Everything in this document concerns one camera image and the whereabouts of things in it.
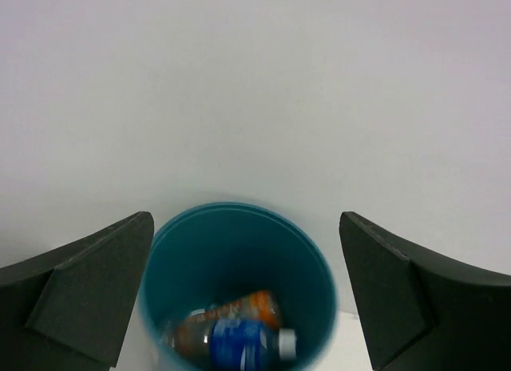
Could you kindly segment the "blue label bottle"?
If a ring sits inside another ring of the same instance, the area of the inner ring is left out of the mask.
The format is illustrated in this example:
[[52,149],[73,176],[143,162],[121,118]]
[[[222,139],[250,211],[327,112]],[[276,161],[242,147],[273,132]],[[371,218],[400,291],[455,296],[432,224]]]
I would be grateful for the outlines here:
[[269,328],[259,320],[220,318],[204,336],[208,360],[219,370],[268,370],[297,358],[293,329]]

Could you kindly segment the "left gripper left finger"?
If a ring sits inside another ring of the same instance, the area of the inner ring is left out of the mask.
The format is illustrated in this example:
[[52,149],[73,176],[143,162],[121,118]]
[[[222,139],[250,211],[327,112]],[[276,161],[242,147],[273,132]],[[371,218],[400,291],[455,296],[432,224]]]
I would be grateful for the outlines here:
[[139,211],[1,269],[3,370],[116,367],[145,271],[154,220]]

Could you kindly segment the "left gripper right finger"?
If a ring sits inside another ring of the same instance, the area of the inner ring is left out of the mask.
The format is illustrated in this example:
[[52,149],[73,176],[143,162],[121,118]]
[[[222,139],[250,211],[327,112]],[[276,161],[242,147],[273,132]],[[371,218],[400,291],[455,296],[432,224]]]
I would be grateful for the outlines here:
[[508,370],[510,277],[390,233],[353,211],[339,235],[374,370]]

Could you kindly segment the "orange bottle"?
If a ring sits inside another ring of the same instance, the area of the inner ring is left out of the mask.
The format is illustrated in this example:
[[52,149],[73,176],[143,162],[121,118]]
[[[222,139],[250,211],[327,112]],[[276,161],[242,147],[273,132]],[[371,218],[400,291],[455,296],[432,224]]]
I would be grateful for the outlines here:
[[262,321],[271,329],[283,326],[283,318],[275,296],[270,290],[258,290],[223,305],[210,305],[206,309],[190,312],[184,323],[215,321],[219,318],[248,318]]

